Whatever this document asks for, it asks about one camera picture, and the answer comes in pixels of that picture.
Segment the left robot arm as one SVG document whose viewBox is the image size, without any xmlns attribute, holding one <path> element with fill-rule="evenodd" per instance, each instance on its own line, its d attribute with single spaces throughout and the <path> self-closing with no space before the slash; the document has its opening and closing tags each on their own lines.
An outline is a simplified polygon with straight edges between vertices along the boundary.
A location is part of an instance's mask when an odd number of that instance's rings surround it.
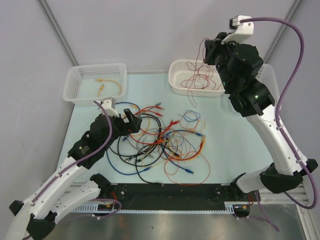
<svg viewBox="0 0 320 240">
<path fill-rule="evenodd" d="M 30 197 L 11 203 L 9 209 L 14 219 L 6 239 L 22 240 L 29 235 L 34 240 L 42 240 L 77 207 L 110 196 L 111 184 L 100 173 L 92 175 L 80 188 L 70 193 L 66 190 L 105 155 L 115 140 L 140 131 L 142 119 L 128 108 L 124 113 L 128 122 L 124 122 L 112 107 L 102 110 L 52 176 Z"/>
</svg>

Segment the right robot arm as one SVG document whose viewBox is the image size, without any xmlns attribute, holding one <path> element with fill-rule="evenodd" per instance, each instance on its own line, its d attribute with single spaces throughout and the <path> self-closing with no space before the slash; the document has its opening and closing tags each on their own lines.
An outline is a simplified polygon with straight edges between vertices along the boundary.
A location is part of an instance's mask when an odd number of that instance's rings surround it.
<svg viewBox="0 0 320 240">
<path fill-rule="evenodd" d="M 254 127 L 273 162 L 261 170 L 242 173 L 230 183 L 230 194 L 242 201 L 249 192 L 268 189 L 280 194 L 303 182 L 306 171 L 318 163 L 298 152 L 279 116 L 276 102 L 265 84 L 256 79 L 263 59 L 255 46 L 231 41 L 224 43 L 226 32 L 204 42 L 204 63 L 213 65 L 234 110 Z"/>
</svg>

